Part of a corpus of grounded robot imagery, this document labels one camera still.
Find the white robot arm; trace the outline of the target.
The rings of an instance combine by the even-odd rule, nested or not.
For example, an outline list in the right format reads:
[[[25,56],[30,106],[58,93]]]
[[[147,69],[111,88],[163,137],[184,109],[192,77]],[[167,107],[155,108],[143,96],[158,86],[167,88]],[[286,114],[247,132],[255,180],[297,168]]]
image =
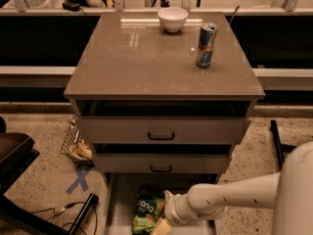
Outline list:
[[[196,184],[184,195],[165,191],[164,216],[151,235],[175,225],[213,220],[230,206],[274,211],[272,235],[313,235],[313,142],[296,147],[278,173],[230,184]]]

